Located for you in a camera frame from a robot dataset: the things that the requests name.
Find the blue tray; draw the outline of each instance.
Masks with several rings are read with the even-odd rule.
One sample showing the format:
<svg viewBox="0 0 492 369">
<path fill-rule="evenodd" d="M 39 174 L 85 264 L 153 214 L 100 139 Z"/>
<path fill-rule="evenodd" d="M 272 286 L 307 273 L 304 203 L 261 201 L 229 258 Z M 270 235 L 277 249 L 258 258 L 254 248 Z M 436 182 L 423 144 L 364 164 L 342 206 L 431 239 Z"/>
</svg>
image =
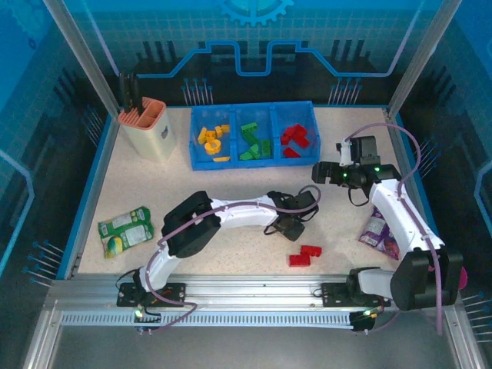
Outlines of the blue tray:
<svg viewBox="0 0 492 369">
<path fill-rule="evenodd" d="M 256 121 L 258 129 L 254 136 L 261 142 L 269 140 L 271 155 L 256 160 L 239 160 L 250 145 L 243 139 L 241 126 Z M 213 130 L 218 125 L 230 125 L 230 133 L 224 134 L 221 151 L 208 155 L 204 145 L 198 144 L 198 135 L 203 127 Z M 286 158 L 283 154 L 287 146 L 281 146 L 280 137 L 285 129 L 302 125 L 307 130 L 306 138 L 311 143 L 303 149 L 291 141 L 288 147 L 295 150 L 300 158 Z M 191 110 L 190 156 L 194 171 L 214 171 L 232 168 L 263 168 L 293 165 L 312 165 L 319 162 L 321 140 L 314 117 L 311 101 L 266 102 L 259 104 L 206 105 Z M 213 161 L 213 158 L 230 156 L 230 161 Z"/>
</svg>

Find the purple snack bag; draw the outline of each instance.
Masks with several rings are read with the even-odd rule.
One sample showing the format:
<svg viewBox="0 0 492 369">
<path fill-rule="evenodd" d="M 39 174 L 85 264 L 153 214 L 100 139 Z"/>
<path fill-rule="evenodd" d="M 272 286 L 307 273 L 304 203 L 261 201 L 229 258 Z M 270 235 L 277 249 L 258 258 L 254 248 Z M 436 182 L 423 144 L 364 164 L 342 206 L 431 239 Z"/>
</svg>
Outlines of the purple snack bag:
<svg viewBox="0 0 492 369">
<path fill-rule="evenodd" d="M 359 241 L 370 245 L 394 260 L 399 260 L 400 248 L 382 213 L 377 208 L 372 211 L 372 215 L 367 221 Z"/>
</svg>

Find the speckled tabletop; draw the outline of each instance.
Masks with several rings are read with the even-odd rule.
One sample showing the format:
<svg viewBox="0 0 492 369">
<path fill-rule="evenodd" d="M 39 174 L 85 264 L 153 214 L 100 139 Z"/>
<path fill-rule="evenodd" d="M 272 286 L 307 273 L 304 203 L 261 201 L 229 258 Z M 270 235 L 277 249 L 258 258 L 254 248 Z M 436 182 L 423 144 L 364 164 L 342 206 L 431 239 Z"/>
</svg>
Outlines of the speckled tabletop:
<svg viewBox="0 0 492 369">
<path fill-rule="evenodd" d="M 384 121 L 380 108 L 315 108 L 321 136 L 321 160 L 336 161 L 336 142 L 356 129 Z M 116 138 L 111 161 L 98 199 L 79 274 L 121 274 L 147 263 L 155 252 L 163 218 L 190 194 L 206 190 L 211 198 L 249 199 L 271 190 L 296 194 L 311 182 L 311 166 L 227 171 L 196 171 L 190 166 L 188 138 L 190 108 L 169 108 L 178 146 L 165 163 L 138 156 L 123 130 Z M 363 135 L 375 135 L 382 164 L 397 166 L 386 128 L 372 128 Z M 378 266 L 389 270 L 397 262 L 357 241 L 371 206 L 356 208 L 347 189 L 321 184 L 319 213 L 306 224 L 302 236 L 291 242 L 280 234 L 263 235 L 262 227 L 245 227 L 218 232 L 204 250 L 184 259 L 176 274 L 346 274 L 351 268 Z M 365 200 L 362 191 L 354 202 Z M 151 210 L 154 240 L 139 244 L 113 259 L 104 258 L 97 223 L 141 205 Z M 290 268 L 288 255 L 298 254 L 302 244 L 323 247 L 320 258 L 309 268 Z"/>
</svg>

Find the glass panel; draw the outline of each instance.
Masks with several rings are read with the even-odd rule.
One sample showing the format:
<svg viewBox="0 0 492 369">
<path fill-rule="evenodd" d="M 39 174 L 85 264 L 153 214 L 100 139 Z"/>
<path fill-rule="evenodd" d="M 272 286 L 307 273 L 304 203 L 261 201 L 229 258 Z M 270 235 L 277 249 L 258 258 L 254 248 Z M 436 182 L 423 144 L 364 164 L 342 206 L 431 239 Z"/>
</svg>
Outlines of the glass panel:
<svg viewBox="0 0 492 369">
<path fill-rule="evenodd" d="M 0 367 L 17 368 L 107 114 L 41 1 L 0 10 Z"/>
<path fill-rule="evenodd" d="M 420 174 L 437 229 L 447 246 L 464 256 L 470 283 L 464 296 L 492 297 L 492 4 L 465 0 L 401 110 L 404 124 L 424 150 Z M 485 303 L 469 307 L 486 317 L 475 329 L 490 340 Z M 480 343 L 489 358 L 490 343 Z"/>
<path fill-rule="evenodd" d="M 66 3 L 115 91 L 122 71 L 140 74 L 142 93 L 169 105 L 379 105 L 440 0 Z M 200 89 L 211 98 L 195 101 Z"/>
</svg>

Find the snack bag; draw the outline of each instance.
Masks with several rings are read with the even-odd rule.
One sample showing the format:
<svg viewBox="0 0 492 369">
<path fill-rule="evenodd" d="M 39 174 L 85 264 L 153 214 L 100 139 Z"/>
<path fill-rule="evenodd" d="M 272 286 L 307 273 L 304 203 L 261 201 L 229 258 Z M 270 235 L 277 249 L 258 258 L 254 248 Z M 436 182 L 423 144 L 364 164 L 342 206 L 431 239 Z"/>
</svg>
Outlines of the snack bag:
<svg viewBox="0 0 492 369">
<path fill-rule="evenodd" d="M 359 241 L 370 245 L 394 260 L 399 260 L 400 248 L 382 213 L 377 208 L 374 208 L 371 217 L 364 226 Z"/>
<path fill-rule="evenodd" d="M 107 259 L 154 237 L 151 212 L 144 206 L 99 222 L 98 230 Z"/>
</svg>

